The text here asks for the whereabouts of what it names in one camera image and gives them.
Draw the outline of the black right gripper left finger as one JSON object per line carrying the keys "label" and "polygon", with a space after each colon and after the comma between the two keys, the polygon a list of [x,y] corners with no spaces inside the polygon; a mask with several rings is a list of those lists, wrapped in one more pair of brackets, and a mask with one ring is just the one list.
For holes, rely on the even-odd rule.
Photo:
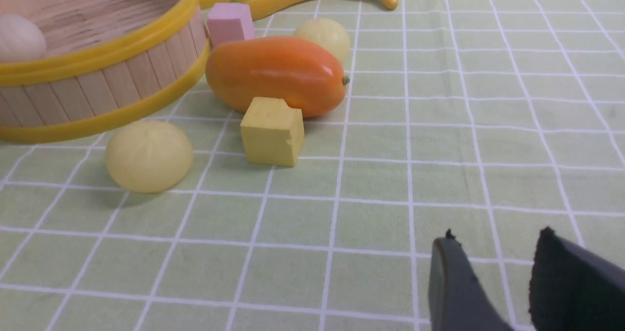
{"label": "black right gripper left finger", "polygon": [[491,304],[460,242],[447,229],[434,239],[429,268],[433,331],[511,331]]}

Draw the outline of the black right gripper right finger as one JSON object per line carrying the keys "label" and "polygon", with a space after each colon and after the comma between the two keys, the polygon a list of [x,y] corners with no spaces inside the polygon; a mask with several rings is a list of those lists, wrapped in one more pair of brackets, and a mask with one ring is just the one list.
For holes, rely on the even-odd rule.
{"label": "black right gripper right finger", "polygon": [[538,331],[622,331],[625,271],[545,227],[534,253],[529,313]]}

